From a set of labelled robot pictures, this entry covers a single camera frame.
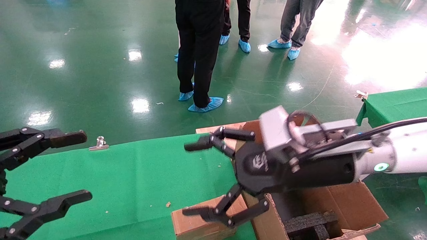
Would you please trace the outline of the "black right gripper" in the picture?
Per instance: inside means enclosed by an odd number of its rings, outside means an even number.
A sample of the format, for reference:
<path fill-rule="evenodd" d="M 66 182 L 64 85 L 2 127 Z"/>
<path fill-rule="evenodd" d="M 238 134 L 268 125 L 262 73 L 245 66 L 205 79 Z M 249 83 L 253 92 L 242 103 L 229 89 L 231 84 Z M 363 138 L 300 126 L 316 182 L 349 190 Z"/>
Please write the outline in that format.
<path fill-rule="evenodd" d="M 229 138 L 238 141 L 236 152 L 223 140 Z M 291 146 L 278 146 L 266 149 L 255 141 L 255 132 L 229 129 L 224 126 L 197 142 L 187 143 L 186 151 L 201 151 L 215 147 L 229 158 L 235 158 L 235 184 L 214 207 L 189 207 L 182 210 L 185 216 L 199 215 L 205 222 L 220 222 L 229 228 L 235 228 L 269 210 L 269 201 L 264 193 L 280 193 L 290 190 L 327 187 L 348 184 L 354 181 L 356 151 L 322 152 L 312 158 L 298 160 L 295 165 L 290 160 L 297 156 Z M 233 216 L 226 212 L 241 195 L 242 190 L 257 196 L 258 203 Z"/>

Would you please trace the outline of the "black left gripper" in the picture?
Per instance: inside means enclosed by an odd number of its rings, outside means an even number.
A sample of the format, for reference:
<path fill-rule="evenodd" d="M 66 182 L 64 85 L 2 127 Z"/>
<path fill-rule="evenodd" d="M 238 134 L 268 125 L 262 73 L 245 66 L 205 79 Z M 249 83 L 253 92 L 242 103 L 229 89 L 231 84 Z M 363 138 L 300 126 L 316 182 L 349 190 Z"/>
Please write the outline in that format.
<path fill-rule="evenodd" d="M 49 148 L 62 148 L 86 141 L 87 135 L 82 130 L 64 133 L 60 129 L 42 131 L 23 127 L 0 134 L 1 212 L 21 217 L 11 226 L 1 228 L 2 240 L 26 240 L 42 225 L 63 218 L 71 206 L 92 200 L 93 197 L 88 190 L 52 197 L 40 204 L 4 197 L 7 185 L 4 170 L 12 171 Z"/>

